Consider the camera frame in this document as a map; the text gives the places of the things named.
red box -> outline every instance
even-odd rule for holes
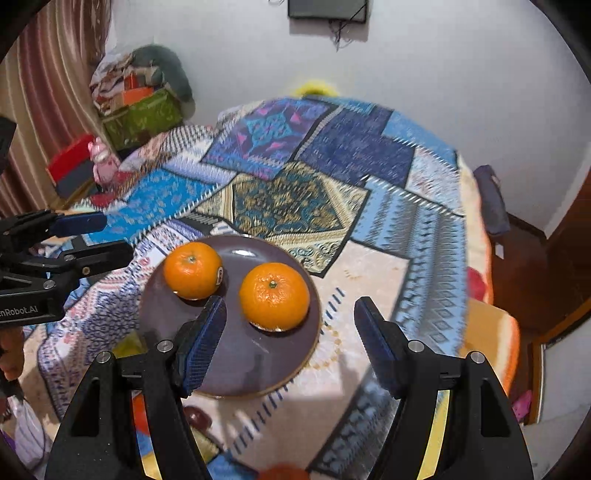
[[[54,184],[63,179],[63,177],[68,175],[83,161],[90,158],[88,143],[92,142],[94,139],[95,136],[92,134],[82,135],[69,147],[59,152],[51,159],[51,162],[47,166],[47,171]]]

cable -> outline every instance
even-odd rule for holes
[[[348,20],[339,20],[338,27],[336,29],[334,29],[334,27],[333,27],[335,24],[335,20],[329,20],[329,28],[330,28],[331,33],[333,34],[332,40],[333,40],[333,44],[335,45],[336,51],[339,51],[339,49],[341,48],[340,39],[342,36],[343,29],[353,21],[353,19],[357,16],[357,14],[359,12],[361,12],[361,10],[363,10],[364,8],[367,8],[367,6],[368,6],[368,4],[365,1],[363,3],[363,5],[361,5],[359,10],[357,10],[353,15],[351,15],[351,18],[349,18]],[[348,39],[347,43],[345,44],[345,47],[347,45],[349,45],[352,41],[353,40],[351,38]]]

round plate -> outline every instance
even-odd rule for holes
[[[244,397],[275,390],[302,369],[318,342],[322,316],[312,279],[290,254],[258,238],[218,235],[197,241],[208,244],[222,257],[224,279],[215,295],[226,300],[228,319],[205,380],[196,391],[214,397]],[[238,297],[242,280],[266,262],[295,268],[310,289],[308,315],[289,332],[263,332],[242,314]],[[139,330],[153,341],[172,339],[183,323],[199,315],[206,302],[177,297],[164,281],[163,265],[152,273],[139,305]]]

floor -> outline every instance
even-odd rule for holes
[[[494,305],[507,311],[519,324],[521,348],[511,401],[531,388],[532,340],[546,333],[576,309],[572,287],[565,280],[564,265],[549,262],[544,242],[533,233],[512,225],[498,240],[504,259],[493,256]]]

wooden door frame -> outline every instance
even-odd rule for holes
[[[548,241],[545,243],[546,251],[552,250],[552,248],[557,243],[558,239],[560,239],[560,235],[567,229],[569,222],[574,218],[573,217],[573,206],[575,203],[582,201],[585,197],[589,196],[589,192],[591,192],[591,171],[587,172],[587,176],[583,180],[579,191],[577,192],[577,196],[573,199],[573,202],[570,204],[569,209],[564,214],[562,220],[555,228],[555,230],[550,234]]]
[[[578,309],[566,317],[557,326],[547,333],[536,338],[531,344],[533,364],[533,389],[528,424],[538,423],[542,410],[542,397],[544,396],[544,350],[575,330],[581,323],[587,320],[591,313],[591,298],[587,299]]]

